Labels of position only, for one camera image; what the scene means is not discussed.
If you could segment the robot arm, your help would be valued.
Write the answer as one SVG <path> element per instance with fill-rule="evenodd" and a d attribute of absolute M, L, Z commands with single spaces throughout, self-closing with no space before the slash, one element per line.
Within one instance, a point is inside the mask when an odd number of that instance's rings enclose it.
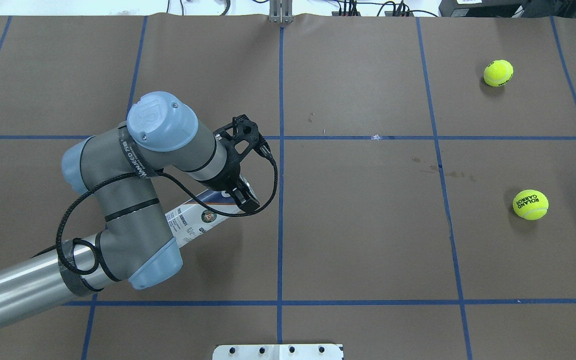
<path fill-rule="evenodd" d="M 273 168 L 274 198 L 278 165 L 254 121 L 243 114 L 211 131 L 170 92 L 144 94 L 125 121 L 62 156 L 62 175 L 78 198 L 62 215 L 51 247 L 0 271 L 0 329 L 112 283 L 128 281 L 143 290 L 176 275 L 183 260 L 153 178 L 170 180 L 211 214 L 229 216 L 165 172 L 174 167 L 231 196 L 234 217 L 256 215 L 266 205 L 240 166 L 251 151 Z"/>

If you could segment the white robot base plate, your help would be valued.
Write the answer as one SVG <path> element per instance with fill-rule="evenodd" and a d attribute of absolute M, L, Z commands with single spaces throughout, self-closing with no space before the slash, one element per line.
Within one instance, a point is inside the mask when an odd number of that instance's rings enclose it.
<path fill-rule="evenodd" d="M 343 360 L 342 344 L 224 344 L 215 347 L 213 360 Z"/>

